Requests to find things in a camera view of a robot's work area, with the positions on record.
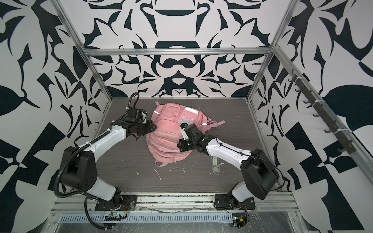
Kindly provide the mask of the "clear plastic pen case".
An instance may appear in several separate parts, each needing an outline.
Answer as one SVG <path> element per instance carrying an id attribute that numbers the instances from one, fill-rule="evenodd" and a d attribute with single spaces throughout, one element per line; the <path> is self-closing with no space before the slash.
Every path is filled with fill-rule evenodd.
<path id="1" fill-rule="evenodd" d="M 219 175 L 220 174 L 220 161 L 219 161 L 219 158 L 217 158 L 215 156 L 212 156 L 211 157 L 211 164 L 212 164 L 212 172 L 215 175 Z"/>

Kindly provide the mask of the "pink student backpack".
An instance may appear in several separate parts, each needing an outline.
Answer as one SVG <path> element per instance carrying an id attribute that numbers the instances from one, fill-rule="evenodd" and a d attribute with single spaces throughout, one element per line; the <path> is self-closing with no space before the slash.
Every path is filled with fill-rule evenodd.
<path id="1" fill-rule="evenodd" d="M 224 120 L 212 121 L 203 112 L 191 107 L 176 103 L 155 104 L 151 121 L 157 129 L 146 135 L 146 141 L 157 167 L 182 161 L 192 153 L 191 150 L 181 152 L 177 147 L 179 140 L 184 138 L 181 124 L 195 124 L 202 133 L 225 124 Z"/>

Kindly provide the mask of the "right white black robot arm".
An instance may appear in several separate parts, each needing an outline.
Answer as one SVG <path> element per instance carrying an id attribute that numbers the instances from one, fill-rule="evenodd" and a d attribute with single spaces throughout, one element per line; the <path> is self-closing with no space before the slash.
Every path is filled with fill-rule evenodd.
<path id="1" fill-rule="evenodd" d="M 177 147 L 181 152 L 197 150 L 200 153 L 222 159 L 241 171 L 243 181 L 230 191 L 231 197 L 238 203 L 256 197 L 264 200 L 282 176 L 278 168 L 268 160 L 266 154 L 256 149 L 244 150 L 227 144 L 216 136 L 204 135 L 201 131 L 182 131 L 183 139 Z"/>

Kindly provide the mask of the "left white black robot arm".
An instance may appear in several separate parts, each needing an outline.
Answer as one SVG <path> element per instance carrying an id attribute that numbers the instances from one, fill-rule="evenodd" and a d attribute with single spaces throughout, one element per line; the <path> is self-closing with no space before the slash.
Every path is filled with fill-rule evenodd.
<path id="1" fill-rule="evenodd" d="M 151 120 L 123 121 L 112 125 L 104 133 L 79 147 L 68 147 L 63 153 L 60 169 L 53 184 L 58 198 L 83 194 L 102 201 L 114 201 L 120 191 L 99 178 L 96 162 L 114 145 L 129 136 L 137 138 L 154 132 L 157 126 Z"/>

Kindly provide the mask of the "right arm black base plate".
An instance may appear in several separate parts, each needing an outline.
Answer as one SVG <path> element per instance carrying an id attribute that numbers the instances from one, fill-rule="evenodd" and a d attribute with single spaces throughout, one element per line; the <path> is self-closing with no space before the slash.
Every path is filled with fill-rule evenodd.
<path id="1" fill-rule="evenodd" d="M 214 207 L 217 210 L 254 210 L 256 205 L 253 197 L 239 202 L 231 194 L 216 194 Z"/>

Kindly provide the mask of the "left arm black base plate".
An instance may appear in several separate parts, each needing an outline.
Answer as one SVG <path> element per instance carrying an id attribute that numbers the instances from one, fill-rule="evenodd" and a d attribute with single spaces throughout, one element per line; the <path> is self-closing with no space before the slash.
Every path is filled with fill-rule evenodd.
<path id="1" fill-rule="evenodd" d="M 95 206 L 95 211 L 128 211 L 132 210 L 137 205 L 138 196 L 130 195 L 115 195 L 110 201 L 98 199 Z"/>

